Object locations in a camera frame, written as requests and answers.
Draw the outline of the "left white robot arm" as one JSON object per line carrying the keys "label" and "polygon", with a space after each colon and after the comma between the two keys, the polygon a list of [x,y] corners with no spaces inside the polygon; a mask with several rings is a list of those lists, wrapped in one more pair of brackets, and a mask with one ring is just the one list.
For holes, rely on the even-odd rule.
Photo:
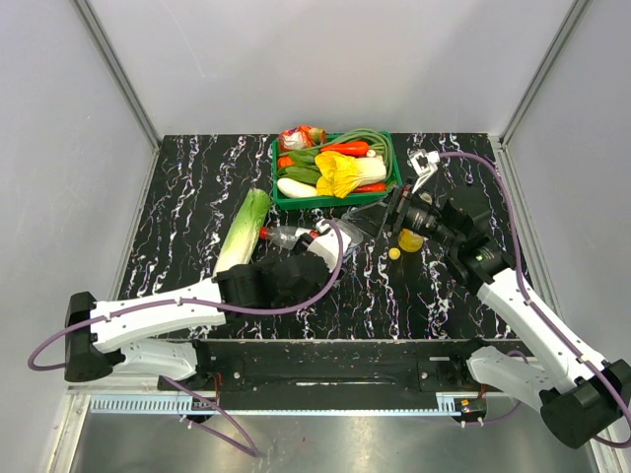
{"label": "left white robot arm", "polygon": [[114,372],[143,372],[210,384],[214,367],[191,344],[160,335],[187,327],[217,327],[237,315],[282,315],[319,301],[339,269],[335,257],[311,251],[283,260],[235,265],[199,283],[150,297],[104,302],[89,292],[71,296],[64,331],[64,378],[81,383]]}

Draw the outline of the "clear water bottle white cap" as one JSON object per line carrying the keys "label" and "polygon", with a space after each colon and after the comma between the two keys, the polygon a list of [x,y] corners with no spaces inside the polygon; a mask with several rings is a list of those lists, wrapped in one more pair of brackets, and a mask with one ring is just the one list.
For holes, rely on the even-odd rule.
{"label": "clear water bottle white cap", "polygon": [[337,221],[337,225],[349,238],[349,242],[345,250],[345,256],[348,256],[351,252],[356,251],[364,242],[364,233],[353,223],[350,223],[345,219],[339,219]]}

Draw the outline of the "yellow juice bottle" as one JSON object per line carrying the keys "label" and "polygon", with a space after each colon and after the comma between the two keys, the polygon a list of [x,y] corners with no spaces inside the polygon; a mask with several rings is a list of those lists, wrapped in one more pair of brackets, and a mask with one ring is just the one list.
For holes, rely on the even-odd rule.
{"label": "yellow juice bottle", "polygon": [[409,229],[402,229],[398,235],[398,246],[402,251],[414,253],[420,251],[425,239]]}

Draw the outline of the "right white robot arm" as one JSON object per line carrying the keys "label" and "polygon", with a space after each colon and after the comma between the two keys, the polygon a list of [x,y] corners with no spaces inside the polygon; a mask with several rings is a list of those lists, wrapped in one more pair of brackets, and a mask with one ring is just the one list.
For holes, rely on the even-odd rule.
{"label": "right white robot arm", "polygon": [[538,412],[551,434],[577,449],[629,414],[630,366],[590,348],[546,305],[492,238],[490,214],[477,187],[456,187],[438,205],[405,185],[343,219],[370,237],[410,230],[439,244],[453,279],[495,311],[538,361],[529,366],[472,342],[450,363],[451,383],[462,390],[477,383],[500,389]]}

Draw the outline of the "yellow bottle cap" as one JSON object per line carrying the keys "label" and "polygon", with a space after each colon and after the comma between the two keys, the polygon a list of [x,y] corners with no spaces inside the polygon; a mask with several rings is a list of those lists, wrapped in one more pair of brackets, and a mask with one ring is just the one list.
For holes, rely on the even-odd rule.
{"label": "yellow bottle cap", "polygon": [[390,249],[388,250],[388,257],[389,257],[391,260],[397,260],[397,259],[399,259],[399,258],[400,258],[400,250],[399,250],[398,248],[396,248],[396,247],[394,247],[394,248],[390,248]]}

